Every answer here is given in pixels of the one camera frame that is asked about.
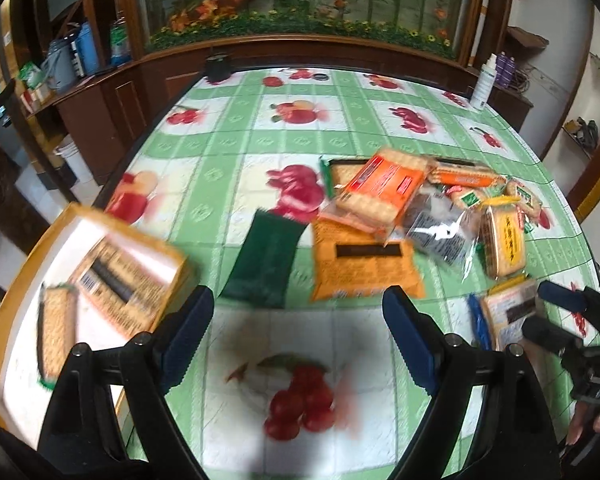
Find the long orange biscuit pack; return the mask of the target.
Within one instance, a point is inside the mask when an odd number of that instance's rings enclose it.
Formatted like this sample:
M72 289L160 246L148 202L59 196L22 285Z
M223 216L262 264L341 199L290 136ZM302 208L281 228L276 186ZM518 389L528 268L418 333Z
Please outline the long orange biscuit pack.
M503 184L505 179L487 166L460 165L439 162L427 177L433 184L459 185L468 188L488 188Z

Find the white plastic bucket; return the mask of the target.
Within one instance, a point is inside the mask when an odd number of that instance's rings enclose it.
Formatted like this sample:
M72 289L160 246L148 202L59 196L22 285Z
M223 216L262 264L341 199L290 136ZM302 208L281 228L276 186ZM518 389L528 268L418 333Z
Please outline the white plastic bucket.
M54 148L54 153L61 157L81 183L91 182L93 175L83 159L71 136L65 136Z

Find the white spray bottle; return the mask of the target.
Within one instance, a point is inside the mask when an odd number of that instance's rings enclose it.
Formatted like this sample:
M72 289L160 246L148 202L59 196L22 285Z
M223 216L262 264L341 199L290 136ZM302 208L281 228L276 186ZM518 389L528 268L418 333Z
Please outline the white spray bottle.
M483 110L488 102L495 84L496 76L498 76L496 64L498 64L498 56L495 53L492 53L490 58L488 58L481 67L474 92L472 92L469 101L470 105L476 110Z

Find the green fruit-print tablecloth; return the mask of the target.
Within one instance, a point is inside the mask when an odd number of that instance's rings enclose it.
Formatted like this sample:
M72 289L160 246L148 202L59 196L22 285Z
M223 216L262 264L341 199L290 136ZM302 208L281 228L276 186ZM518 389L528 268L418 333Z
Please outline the green fruit-print tablecloth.
M474 336L493 285L479 242L378 240L329 217L336 189L384 148L487 166L515 192L524 275L599 288L562 190L492 108L392 77L275 67L201 79L160 108L102 201L192 259L212 289L208 333L166 400L213 479L382 479L428 408L382 318L402 287L446 332Z

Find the dark green snack packet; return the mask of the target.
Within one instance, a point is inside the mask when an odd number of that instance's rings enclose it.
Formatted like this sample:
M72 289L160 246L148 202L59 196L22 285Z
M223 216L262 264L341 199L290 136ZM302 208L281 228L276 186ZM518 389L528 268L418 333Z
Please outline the dark green snack packet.
M220 296L256 308L283 309L305 230L305 223L258 209Z

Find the small green-label cookie pack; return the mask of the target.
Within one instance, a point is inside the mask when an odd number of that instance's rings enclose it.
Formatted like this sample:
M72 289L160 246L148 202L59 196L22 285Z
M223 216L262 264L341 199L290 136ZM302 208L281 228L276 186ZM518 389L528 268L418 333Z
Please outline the small green-label cookie pack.
M479 209L488 198L481 188L453 185L445 190L446 197L460 209Z

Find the clear bag of dark snacks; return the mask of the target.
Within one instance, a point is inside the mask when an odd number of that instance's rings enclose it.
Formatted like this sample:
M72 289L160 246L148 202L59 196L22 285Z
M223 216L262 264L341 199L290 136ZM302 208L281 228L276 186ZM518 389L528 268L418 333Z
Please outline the clear bag of dark snacks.
M400 224L416 249L453 270L462 280L468 278L472 267L479 226L478 211L456 206L430 185L418 190Z

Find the yellow round cracker pack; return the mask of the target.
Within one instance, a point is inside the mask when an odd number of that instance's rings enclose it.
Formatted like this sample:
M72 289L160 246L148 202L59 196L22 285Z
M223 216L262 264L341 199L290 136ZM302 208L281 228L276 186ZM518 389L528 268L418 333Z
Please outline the yellow round cracker pack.
M526 239L519 198L496 196L481 205L480 237L484 246L484 264L489 278L501 278L524 270Z

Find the black table clamp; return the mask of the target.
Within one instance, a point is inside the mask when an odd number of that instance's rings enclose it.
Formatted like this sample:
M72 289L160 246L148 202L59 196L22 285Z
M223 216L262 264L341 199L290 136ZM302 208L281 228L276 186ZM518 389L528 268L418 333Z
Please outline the black table clamp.
M210 55L204 62L204 73L209 84L219 84L232 76L230 56L225 53Z

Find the green-edged cracker packet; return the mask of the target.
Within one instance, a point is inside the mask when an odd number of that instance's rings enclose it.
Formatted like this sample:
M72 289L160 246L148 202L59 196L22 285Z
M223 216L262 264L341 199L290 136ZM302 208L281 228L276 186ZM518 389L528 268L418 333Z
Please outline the green-edged cracker packet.
M78 291L69 284L41 285L36 321L38 380L53 390L65 360L76 344Z

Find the grey kettle jug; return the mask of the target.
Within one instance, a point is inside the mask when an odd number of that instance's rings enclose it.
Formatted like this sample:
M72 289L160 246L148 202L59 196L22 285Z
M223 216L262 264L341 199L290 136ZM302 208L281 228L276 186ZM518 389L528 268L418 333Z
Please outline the grey kettle jug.
M73 66L71 44L66 38L55 39L50 43L42 70L48 86L56 92L65 92L76 84L78 74Z

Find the orange cracker packet with barcode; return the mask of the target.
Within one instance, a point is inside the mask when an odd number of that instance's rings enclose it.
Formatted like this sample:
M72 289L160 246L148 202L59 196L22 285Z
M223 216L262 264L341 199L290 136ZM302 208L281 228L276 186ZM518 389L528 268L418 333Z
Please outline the orange cracker packet with barcode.
M70 274L69 283L122 336L151 332L176 310L196 285L192 267L184 263L162 278L169 268L143 260L110 236L93 245Z

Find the cracker packet with blue edge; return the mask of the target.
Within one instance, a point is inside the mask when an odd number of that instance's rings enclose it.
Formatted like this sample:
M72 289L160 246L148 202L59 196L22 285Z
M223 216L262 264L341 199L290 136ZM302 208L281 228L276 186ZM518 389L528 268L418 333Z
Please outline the cracker packet with blue edge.
M475 342L482 350L503 351L524 340L522 324L538 313L533 278L519 275L489 289L485 295L470 294L467 304Z

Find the yellow-rimmed white storage box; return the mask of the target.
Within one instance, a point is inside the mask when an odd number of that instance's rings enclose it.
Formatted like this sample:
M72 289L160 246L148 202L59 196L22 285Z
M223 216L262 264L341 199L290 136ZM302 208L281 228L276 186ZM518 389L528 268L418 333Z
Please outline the yellow-rimmed white storage box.
M151 332L195 284L186 257L163 240L95 208L69 205L0 305L0 426L37 445L71 348L120 347Z

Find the orange cracker pack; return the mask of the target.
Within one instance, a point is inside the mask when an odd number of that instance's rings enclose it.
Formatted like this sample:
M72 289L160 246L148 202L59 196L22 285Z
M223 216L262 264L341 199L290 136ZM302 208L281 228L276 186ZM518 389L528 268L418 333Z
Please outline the orange cracker pack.
M369 224L393 228L436 166L427 156L381 148L337 195L336 207Z

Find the orange bag with black label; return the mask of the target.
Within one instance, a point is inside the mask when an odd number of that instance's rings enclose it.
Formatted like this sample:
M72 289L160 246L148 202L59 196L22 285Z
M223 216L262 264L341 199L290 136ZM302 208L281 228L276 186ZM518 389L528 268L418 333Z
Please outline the orange bag with black label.
M318 218L312 223L313 301L379 296L396 285L416 299L426 296L407 240L378 242L370 234Z

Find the blue thermos bottle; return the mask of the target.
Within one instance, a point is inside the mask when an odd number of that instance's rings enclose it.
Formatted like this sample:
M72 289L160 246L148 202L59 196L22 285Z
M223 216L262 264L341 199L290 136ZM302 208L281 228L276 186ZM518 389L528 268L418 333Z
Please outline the blue thermos bottle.
M99 59L91 26L87 22L82 24L76 37L76 50L78 51L84 74L87 76L94 75L99 69Z

